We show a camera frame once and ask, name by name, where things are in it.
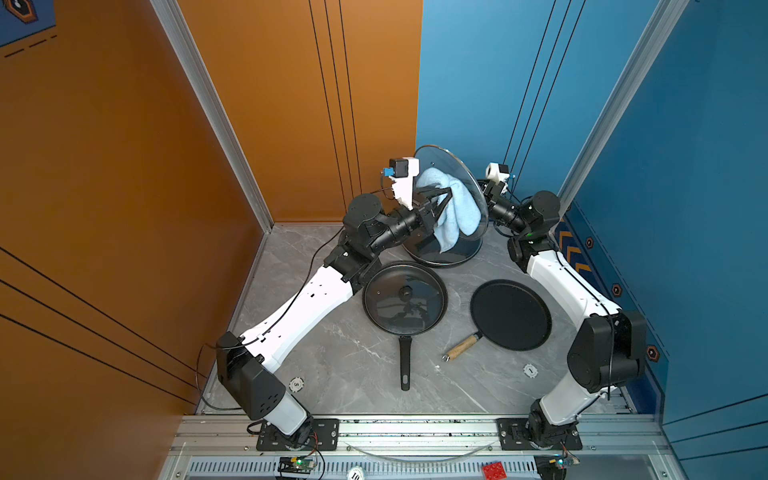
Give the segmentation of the light blue microfibre cloth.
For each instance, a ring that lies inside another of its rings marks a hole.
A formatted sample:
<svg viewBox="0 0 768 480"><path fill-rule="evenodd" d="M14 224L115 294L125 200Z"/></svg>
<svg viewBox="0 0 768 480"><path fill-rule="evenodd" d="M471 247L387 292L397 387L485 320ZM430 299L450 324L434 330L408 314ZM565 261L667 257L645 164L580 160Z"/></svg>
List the light blue microfibre cloth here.
<svg viewBox="0 0 768 480"><path fill-rule="evenodd" d="M469 189L459 179L431 167L420 174L416 186L449 188L452 196L433 230L440 252L451 250L461 235L472 236L480 226L482 214Z"/></svg>

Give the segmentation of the glass lid of pan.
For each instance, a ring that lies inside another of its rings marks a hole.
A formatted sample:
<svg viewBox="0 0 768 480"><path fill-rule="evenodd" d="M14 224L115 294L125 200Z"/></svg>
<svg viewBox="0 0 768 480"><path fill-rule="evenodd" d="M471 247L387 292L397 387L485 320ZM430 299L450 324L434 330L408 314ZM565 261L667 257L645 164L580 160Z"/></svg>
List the glass lid of pan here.
<svg viewBox="0 0 768 480"><path fill-rule="evenodd" d="M435 167L443 171L444 173L447 173L459 179L469 189L470 193L475 198L475 201L477 202L477 205L481 211L482 219L481 219L480 226L478 227L474 235L469 237L461 235L459 240L460 239L479 240L487 230L489 214L486 206L486 200L483 195L483 191L480 188L475 177L472 175L471 171L456 155L454 155L447 149L437 145L422 145L421 147L418 147L414 154L414 157L419 160L420 174L431 167ZM415 183L414 183L415 199L417 199L418 187L416 186L416 181L418 177L415 179Z"/></svg>

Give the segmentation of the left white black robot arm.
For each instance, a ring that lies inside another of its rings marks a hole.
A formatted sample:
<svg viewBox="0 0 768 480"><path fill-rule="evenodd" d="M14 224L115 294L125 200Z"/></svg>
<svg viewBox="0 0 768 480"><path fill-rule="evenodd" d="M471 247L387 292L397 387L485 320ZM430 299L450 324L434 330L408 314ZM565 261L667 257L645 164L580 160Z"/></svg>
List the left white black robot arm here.
<svg viewBox="0 0 768 480"><path fill-rule="evenodd" d="M218 380L251 420L269 423L293 444L307 440L311 415L275 372L307 333L373 278L383 251L434 228L453 197L448 187L423 187L416 196L412 207L390 213L373 193L355 197L334 237L337 245L309 270L299 291L257 326L217 340Z"/></svg>

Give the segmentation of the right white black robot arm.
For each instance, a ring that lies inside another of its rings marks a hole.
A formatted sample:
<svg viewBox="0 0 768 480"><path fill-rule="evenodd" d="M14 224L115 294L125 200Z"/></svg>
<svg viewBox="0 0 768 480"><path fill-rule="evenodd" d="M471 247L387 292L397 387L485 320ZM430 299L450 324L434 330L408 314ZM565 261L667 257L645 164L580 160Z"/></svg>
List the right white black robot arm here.
<svg viewBox="0 0 768 480"><path fill-rule="evenodd" d="M561 219L554 193L539 191L515 203L504 189L503 182L488 180L483 195L490 219L511 232L511 260L549 292L577 330L567 354L568 373L534 401L527 420L534 445L559 447L601 394L644 375L647 323L639 312L602 295L567 262L550 235Z"/></svg>

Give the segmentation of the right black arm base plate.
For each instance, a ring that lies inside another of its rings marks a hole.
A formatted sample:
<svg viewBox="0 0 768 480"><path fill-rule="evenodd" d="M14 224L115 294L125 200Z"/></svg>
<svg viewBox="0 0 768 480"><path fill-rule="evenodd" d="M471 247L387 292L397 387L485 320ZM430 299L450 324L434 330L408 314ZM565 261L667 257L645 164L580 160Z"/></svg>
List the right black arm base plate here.
<svg viewBox="0 0 768 480"><path fill-rule="evenodd" d="M496 420L498 437L504 451L583 449L577 422L552 425L538 418L499 418Z"/></svg>

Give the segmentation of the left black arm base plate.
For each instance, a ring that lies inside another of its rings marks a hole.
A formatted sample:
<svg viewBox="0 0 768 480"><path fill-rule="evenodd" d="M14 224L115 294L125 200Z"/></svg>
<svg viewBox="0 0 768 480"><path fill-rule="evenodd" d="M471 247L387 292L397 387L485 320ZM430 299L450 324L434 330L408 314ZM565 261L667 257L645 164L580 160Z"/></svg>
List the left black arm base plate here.
<svg viewBox="0 0 768 480"><path fill-rule="evenodd" d="M335 451L340 422L335 418L309 417L293 434L286 435L272 424L266 424L258 434L256 449L260 452Z"/></svg>

